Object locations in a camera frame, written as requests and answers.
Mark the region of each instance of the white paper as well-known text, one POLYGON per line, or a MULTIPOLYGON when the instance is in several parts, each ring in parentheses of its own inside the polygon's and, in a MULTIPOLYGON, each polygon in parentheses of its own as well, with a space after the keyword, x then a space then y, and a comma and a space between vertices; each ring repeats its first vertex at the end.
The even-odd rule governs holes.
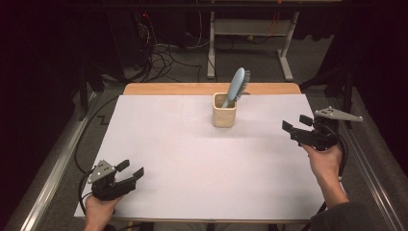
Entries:
MULTIPOLYGON (((211 95, 122 95, 95 160, 144 167, 116 218, 309 219, 324 201, 306 152, 282 120, 313 117, 302 94, 244 95, 232 128, 212 124, 211 95)), ((87 185, 84 194, 90 192, 87 185)), ((78 207, 75 217, 83 217, 78 207)))

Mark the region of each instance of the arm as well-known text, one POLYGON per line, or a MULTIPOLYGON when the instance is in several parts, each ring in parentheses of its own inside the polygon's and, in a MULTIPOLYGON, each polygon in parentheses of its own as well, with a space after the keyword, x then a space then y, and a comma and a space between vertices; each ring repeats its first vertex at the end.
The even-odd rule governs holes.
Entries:
POLYGON ((110 201, 101 201, 90 195, 86 201, 86 225, 84 231, 102 231, 111 220, 117 202, 122 197, 110 201))
POLYGON ((342 151, 337 145, 325 151, 316 151, 313 147, 302 144, 309 154, 310 166, 315 174, 326 201, 327 208, 348 202, 339 182, 339 165, 342 151))
POLYGON ((309 154, 312 172, 323 193, 328 210, 312 217, 314 231, 373 231, 375 228, 369 212, 363 204, 349 202, 339 182, 339 166, 342 151, 332 146, 325 151, 316 151, 313 147, 302 144, 309 154))

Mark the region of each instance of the gray mount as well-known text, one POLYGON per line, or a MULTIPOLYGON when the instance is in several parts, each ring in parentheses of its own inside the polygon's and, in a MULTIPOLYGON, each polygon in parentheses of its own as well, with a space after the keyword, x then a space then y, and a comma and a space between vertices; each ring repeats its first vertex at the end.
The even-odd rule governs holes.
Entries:
POLYGON ((347 114, 337 109, 334 109, 331 106, 329 106, 326 109, 315 111, 315 116, 321 116, 321 117, 338 119, 338 120, 349 120, 349 121, 358 121, 358 122, 363 121, 363 118, 361 116, 347 114))
POLYGON ((116 171, 115 167, 111 166, 105 160, 99 161, 93 173, 89 176, 88 184, 92 184, 95 181, 102 179, 103 177, 116 171))

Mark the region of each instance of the beige cup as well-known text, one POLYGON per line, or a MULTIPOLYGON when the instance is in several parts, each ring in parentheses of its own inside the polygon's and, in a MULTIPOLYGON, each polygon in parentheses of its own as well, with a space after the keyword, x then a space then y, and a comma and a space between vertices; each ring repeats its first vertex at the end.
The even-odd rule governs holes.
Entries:
POLYGON ((232 127, 235 122, 237 103, 232 101, 228 107, 221 108, 227 93, 215 93, 213 99, 213 124, 215 127, 232 127))

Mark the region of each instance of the metal frame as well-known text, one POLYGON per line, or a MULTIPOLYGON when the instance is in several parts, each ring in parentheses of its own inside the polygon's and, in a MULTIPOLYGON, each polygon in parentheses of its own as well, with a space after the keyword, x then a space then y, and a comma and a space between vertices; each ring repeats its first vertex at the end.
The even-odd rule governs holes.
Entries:
POLYGON ((48 208, 48 205, 54 197, 58 186, 60 185, 61 179, 63 178, 66 170, 66 166, 68 165, 68 162, 75 151, 76 144, 81 137, 81 134, 84 132, 84 129, 89 122, 89 118, 94 112, 95 105, 99 99, 100 95, 97 95, 95 92, 89 97, 90 109, 88 110, 88 113, 85 115, 82 121, 76 124, 71 140, 67 144, 64 151, 60 154, 57 163, 51 170, 50 175, 45 182, 45 185, 42 187, 42 190, 39 193, 39 196, 33 208, 31 209, 30 214, 24 221, 24 224, 20 230, 29 231, 37 229, 39 221, 44 215, 46 209, 48 208))
MULTIPOLYGON (((339 107, 338 102, 333 98, 327 98, 329 104, 339 107)), ((384 220, 387 222, 390 230, 404 231, 404 227, 396 214, 393 205, 389 199, 388 194, 381 186, 374 170, 370 166, 369 160, 366 158, 366 154, 357 142, 357 138, 354 136, 352 130, 350 130, 344 121, 340 122, 340 130, 345 133, 345 140, 353 150, 356 157, 356 163, 361 169, 361 173, 366 180, 366 183, 372 193, 372 197, 379 210, 381 211, 384 220)))

